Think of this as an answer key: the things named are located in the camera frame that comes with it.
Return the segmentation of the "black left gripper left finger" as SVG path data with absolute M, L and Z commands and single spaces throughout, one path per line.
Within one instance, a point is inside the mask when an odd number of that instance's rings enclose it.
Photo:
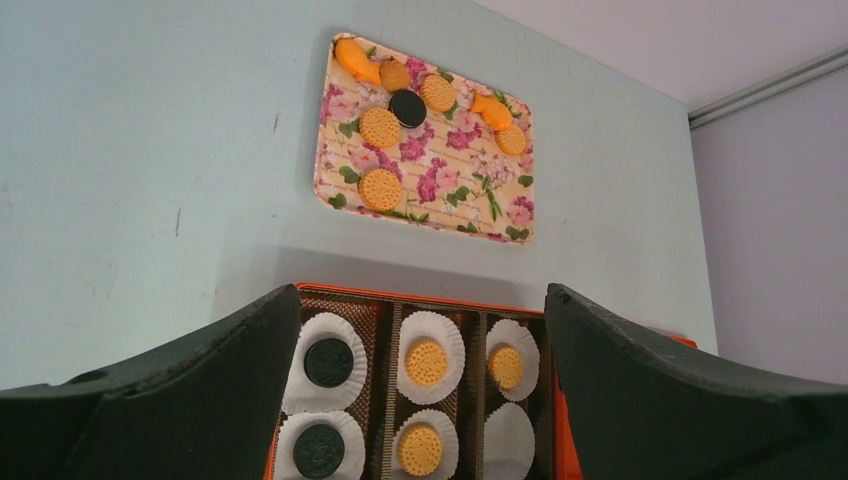
M 285 285 L 60 385 L 1 394 L 5 479 L 260 479 L 297 343 Z

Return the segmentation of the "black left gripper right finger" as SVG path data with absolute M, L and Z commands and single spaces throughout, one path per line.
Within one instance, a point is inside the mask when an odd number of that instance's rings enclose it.
M 587 479 L 843 479 L 847 389 L 726 360 L 550 284 L 544 315 Z

